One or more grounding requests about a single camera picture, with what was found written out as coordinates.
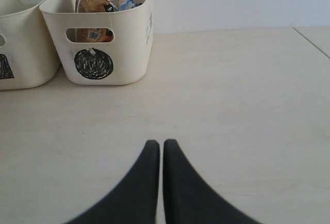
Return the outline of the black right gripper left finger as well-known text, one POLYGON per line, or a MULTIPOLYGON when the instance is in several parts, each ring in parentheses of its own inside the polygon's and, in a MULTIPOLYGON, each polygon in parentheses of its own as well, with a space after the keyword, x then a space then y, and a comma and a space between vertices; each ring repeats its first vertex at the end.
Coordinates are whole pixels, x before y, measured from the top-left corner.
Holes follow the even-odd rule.
POLYGON ((148 140, 116 187, 68 223, 155 223, 159 167, 159 143, 148 140))

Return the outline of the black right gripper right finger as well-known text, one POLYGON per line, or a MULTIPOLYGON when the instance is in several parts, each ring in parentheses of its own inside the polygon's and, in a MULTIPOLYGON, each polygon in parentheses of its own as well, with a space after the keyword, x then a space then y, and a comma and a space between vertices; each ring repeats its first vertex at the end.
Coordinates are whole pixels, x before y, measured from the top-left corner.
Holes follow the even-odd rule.
POLYGON ((214 191, 175 139, 163 145, 162 179, 166 223, 259 223, 214 191))

